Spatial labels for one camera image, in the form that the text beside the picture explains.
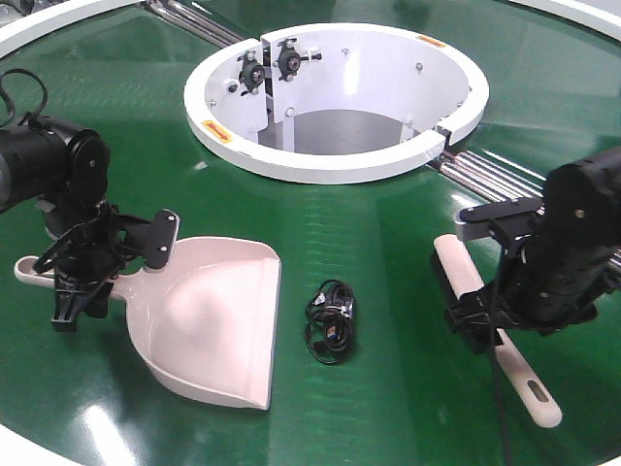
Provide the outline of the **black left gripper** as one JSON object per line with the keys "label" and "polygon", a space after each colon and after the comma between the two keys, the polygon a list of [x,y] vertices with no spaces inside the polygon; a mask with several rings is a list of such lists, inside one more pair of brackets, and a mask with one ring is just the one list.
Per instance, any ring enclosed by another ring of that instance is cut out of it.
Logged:
{"label": "black left gripper", "polygon": [[71,226],[36,260],[35,272],[53,272],[55,331],[75,333],[81,315],[107,316],[113,279],[143,256],[150,222],[103,201],[91,219]]}

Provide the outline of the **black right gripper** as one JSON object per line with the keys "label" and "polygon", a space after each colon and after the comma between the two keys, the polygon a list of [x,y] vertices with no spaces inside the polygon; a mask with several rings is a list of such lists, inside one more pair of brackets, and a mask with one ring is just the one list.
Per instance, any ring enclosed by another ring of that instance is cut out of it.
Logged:
{"label": "black right gripper", "polygon": [[570,325],[586,323],[597,316],[597,308],[589,304],[552,323],[536,322],[516,313],[502,296],[493,296],[491,285],[464,293],[453,299],[444,311],[445,321],[454,334],[460,334],[474,354],[500,346],[500,330],[534,331],[541,336],[559,332]]}

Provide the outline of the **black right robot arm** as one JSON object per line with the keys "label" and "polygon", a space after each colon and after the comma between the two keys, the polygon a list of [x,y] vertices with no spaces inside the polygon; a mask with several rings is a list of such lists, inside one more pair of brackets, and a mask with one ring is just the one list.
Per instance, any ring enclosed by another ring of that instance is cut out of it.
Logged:
{"label": "black right robot arm", "polygon": [[460,240],[491,237],[501,247],[495,278],[445,311],[473,352],[497,345],[503,329],[549,335],[590,321],[596,300],[620,287],[607,268],[620,249],[620,149],[551,171],[540,199],[484,204],[457,219]]}

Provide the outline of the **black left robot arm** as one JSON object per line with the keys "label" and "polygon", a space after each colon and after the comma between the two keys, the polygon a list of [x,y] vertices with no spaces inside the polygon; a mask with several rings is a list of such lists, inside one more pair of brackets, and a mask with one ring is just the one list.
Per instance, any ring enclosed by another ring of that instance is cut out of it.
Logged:
{"label": "black left robot arm", "polygon": [[107,199],[110,148],[96,131],[44,115],[48,98],[44,92],[34,110],[18,115],[1,92],[1,209],[37,200],[53,243],[33,269],[53,273],[53,329],[74,332],[80,315],[107,316],[113,280],[132,260],[161,265],[149,251],[160,227]]}

